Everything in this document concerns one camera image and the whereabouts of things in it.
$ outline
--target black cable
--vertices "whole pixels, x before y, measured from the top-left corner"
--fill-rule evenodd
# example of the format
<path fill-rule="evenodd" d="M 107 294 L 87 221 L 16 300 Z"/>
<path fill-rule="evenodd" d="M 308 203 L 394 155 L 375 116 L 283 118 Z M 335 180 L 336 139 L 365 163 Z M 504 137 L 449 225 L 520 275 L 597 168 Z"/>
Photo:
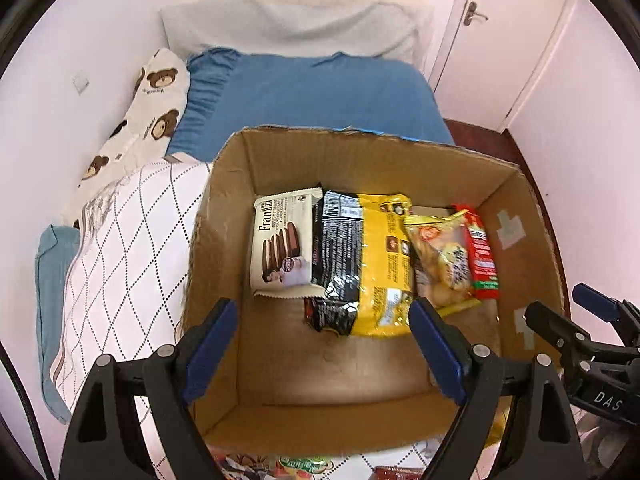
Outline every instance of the black cable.
<path fill-rule="evenodd" d="M 29 427 L 31 428 L 33 442 L 36 445 L 38 457 L 40 458 L 40 463 L 42 464 L 42 469 L 44 470 L 44 476 L 47 478 L 47 480 L 56 480 L 56 477 L 53 475 L 53 469 L 51 468 L 51 462 L 49 462 L 49 455 L 47 455 L 47 450 L 44 447 L 44 441 L 42 439 L 42 434 L 40 433 L 38 421 L 36 420 L 36 414 L 33 411 L 33 406 L 31 405 L 31 401 L 27 396 L 27 390 L 24 389 L 24 385 L 22 384 L 22 381 L 18 376 L 18 372 L 15 370 L 14 364 L 11 362 L 11 359 L 9 359 L 9 355 L 4 349 L 4 346 L 2 346 L 1 341 L 0 361 L 2 361 L 4 368 L 9 374 L 11 382 L 14 384 L 15 391 L 18 393 L 18 397 L 20 397 L 20 402 L 22 403 L 22 407 L 24 408 L 24 414 L 27 416 L 27 422 L 29 423 Z"/>

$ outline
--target brown floor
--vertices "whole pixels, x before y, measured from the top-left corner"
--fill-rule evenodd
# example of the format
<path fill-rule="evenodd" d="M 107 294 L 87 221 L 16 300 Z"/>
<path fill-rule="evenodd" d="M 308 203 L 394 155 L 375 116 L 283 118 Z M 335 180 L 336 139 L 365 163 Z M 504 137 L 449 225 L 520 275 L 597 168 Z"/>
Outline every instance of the brown floor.
<path fill-rule="evenodd" d="M 536 185 L 536 181 L 533 180 L 533 175 L 529 171 L 522 153 L 516 144 L 513 137 L 508 130 L 505 130 L 503 134 L 481 128 L 480 126 L 473 126 L 472 124 L 459 123 L 457 121 L 451 121 L 445 119 L 449 131 L 453 140 L 458 146 L 463 146 L 475 152 L 485 153 L 496 158 L 501 158 L 508 162 L 514 162 L 520 166 L 522 173 L 527 177 L 527 180 L 531 184 L 533 191 L 536 194 L 538 203 L 540 204 L 540 210 L 542 211 L 542 217 L 545 221 L 547 231 L 551 236 L 551 240 L 554 244 L 556 252 L 556 260 L 558 261 L 558 267 L 560 270 L 560 279 L 562 280 L 562 287 L 564 288 L 564 308 L 567 317 L 571 317 L 569 293 L 566 286 L 566 279 L 564 277 L 564 267 L 562 266 L 562 259 L 560 257 L 560 249 L 558 248 L 558 242 L 556 240 L 556 234 L 554 233 L 549 214 L 546 211 L 545 201 L 540 194 L 540 190 Z"/>

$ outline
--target metal screw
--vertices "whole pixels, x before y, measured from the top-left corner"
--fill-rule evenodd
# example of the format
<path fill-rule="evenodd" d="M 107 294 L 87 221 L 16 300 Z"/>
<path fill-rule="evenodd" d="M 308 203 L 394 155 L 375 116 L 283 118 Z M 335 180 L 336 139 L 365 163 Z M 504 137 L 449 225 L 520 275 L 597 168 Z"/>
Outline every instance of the metal screw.
<path fill-rule="evenodd" d="M 478 357 L 489 357 L 491 350 L 489 350 L 488 346 L 485 345 L 476 345 L 474 346 L 474 354 Z"/>
<path fill-rule="evenodd" d="M 551 364 L 551 357 L 546 354 L 538 354 L 536 356 L 536 361 L 538 361 L 543 366 L 549 366 Z"/>
<path fill-rule="evenodd" d="M 95 360 L 98 366 L 106 366 L 111 362 L 111 356 L 109 354 L 102 354 Z"/>
<path fill-rule="evenodd" d="M 160 357 L 169 357 L 174 353 L 174 350 L 175 350 L 175 346 L 173 345 L 162 345 L 157 350 L 157 353 Z"/>

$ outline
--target pink wall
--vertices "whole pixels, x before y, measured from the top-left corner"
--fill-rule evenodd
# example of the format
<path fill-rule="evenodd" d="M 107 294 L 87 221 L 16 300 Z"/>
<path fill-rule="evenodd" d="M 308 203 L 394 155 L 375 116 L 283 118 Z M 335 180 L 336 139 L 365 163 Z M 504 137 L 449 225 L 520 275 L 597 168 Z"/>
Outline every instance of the pink wall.
<path fill-rule="evenodd" d="M 4 164 L 0 166 L 0 339 L 34 404 L 54 470 L 66 427 L 47 411 L 38 383 L 33 259 L 95 152 L 130 102 L 139 67 L 166 45 L 161 6 L 189 0 L 57 0 L 0 80 Z M 436 5 L 433 63 L 453 0 Z M 79 96 L 71 78 L 90 81 Z M 0 411 L 38 464 L 20 403 L 0 370 Z"/>
<path fill-rule="evenodd" d="M 640 305 L 640 73 L 588 0 L 511 123 L 558 237 L 569 289 L 579 282 Z M 593 338 L 610 326 L 572 305 Z"/>

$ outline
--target blue gripper pad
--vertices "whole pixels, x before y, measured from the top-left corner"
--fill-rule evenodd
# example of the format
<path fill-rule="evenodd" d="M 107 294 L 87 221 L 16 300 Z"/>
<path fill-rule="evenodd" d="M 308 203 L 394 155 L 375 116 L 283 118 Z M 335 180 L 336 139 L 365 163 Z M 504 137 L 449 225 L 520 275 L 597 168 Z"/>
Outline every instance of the blue gripper pad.
<path fill-rule="evenodd" d="M 186 365 L 182 398 L 187 405 L 204 395 L 237 328 L 238 308 L 234 301 L 226 300 L 222 311 Z"/>
<path fill-rule="evenodd" d="M 444 396 L 462 406 L 466 391 L 462 366 L 420 303 L 409 307 L 409 327 Z"/>
<path fill-rule="evenodd" d="M 607 323 L 617 321 L 620 318 L 616 302 L 589 285 L 578 283 L 574 286 L 571 296 L 575 303 Z"/>

